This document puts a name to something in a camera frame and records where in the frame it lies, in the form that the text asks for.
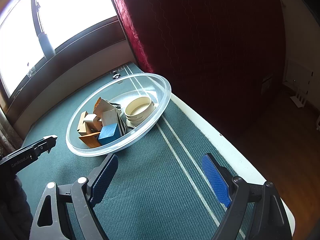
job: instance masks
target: window pane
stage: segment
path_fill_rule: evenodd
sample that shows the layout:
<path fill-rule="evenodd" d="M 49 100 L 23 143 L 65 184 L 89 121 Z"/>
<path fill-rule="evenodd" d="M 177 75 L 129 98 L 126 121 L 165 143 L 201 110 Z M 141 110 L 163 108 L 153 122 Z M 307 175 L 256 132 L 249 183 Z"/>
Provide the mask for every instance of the window pane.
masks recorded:
<path fill-rule="evenodd" d="M 116 15 L 111 0 L 37 0 L 44 32 L 53 48 Z"/>
<path fill-rule="evenodd" d="M 20 0 L 0 29 L 0 72 L 9 96 L 42 57 L 32 20 L 31 0 Z"/>

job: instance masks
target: plastic bowl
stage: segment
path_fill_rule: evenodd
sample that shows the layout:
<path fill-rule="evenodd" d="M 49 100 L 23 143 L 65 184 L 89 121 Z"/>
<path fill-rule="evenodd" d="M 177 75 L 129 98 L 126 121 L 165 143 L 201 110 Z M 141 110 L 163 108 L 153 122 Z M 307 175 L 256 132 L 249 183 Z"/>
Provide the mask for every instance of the plastic bowl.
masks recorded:
<path fill-rule="evenodd" d="M 121 105 L 121 118 L 125 120 L 124 110 L 135 98 L 149 96 L 155 103 L 155 110 L 140 125 L 126 135 L 106 145 L 89 148 L 80 139 L 77 126 L 83 111 L 92 113 L 99 97 Z M 142 138 L 158 121 L 169 104 L 171 86 L 162 76 L 151 73 L 138 73 L 116 79 L 92 93 L 72 115 L 66 133 L 66 143 L 71 152 L 84 157 L 94 157 L 125 149 Z"/>

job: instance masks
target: wall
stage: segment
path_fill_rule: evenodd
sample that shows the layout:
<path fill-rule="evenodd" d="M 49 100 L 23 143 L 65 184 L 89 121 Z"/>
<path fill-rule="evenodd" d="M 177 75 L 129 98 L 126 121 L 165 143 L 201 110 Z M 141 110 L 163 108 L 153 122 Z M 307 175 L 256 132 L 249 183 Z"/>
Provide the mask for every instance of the wall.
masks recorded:
<path fill-rule="evenodd" d="M 291 60 L 314 72 L 307 100 L 320 110 L 320 27 L 302 0 L 282 3 L 286 62 Z"/>
<path fill-rule="evenodd" d="M 134 56 L 127 41 L 121 41 L 79 62 L 52 82 L 30 103 L 13 125 L 14 129 L 25 138 L 31 125 L 61 100 L 128 61 L 135 62 Z"/>

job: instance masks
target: green tablecloth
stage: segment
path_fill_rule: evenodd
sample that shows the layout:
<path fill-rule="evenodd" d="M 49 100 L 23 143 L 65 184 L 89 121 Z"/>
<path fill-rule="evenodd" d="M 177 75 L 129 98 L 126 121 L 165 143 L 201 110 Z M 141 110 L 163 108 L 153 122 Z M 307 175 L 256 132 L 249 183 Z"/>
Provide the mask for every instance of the green tablecloth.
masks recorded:
<path fill-rule="evenodd" d="M 123 76 L 131 71 L 141 72 L 130 63 L 118 73 Z M 24 145 L 45 135 L 58 136 L 49 155 L 42 154 L 18 173 L 32 214 L 48 182 L 73 183 L 103 161 L 104 156 L 74 155 L 66 145 L 65 136 L 77 107 L 111 80 L 109 73 L 90 83 L 55 106 L 30 129 Z M 235 174 L 214 145 L 171 101 L 163 117 L 147 135 L 116 153 L 119 168 L 103 201 L 94 208 L 109 239 L 211 239 L 225 209 L 196 168 L 201 167 L 201 158 L 207 152 Z M 71 204 L 68 210 L 77 239 L 82 239 Z M 251 212 L 252 206 L 249 206 L 242 225 L 244 233 Z M 239 234 L 237 239 L 243 239 L 243 235 Z"/>

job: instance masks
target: red curtain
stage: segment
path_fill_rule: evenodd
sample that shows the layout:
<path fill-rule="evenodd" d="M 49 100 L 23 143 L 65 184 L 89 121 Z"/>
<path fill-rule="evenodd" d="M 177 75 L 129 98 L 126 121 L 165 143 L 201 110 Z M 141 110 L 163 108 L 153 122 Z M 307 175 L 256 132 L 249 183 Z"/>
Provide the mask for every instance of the red curtain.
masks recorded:
<path fill-rule="evenodd" d="M 279 89 L 280 0 L 114 1 L 140 68 L 224 135 L 241 133 Z"/>

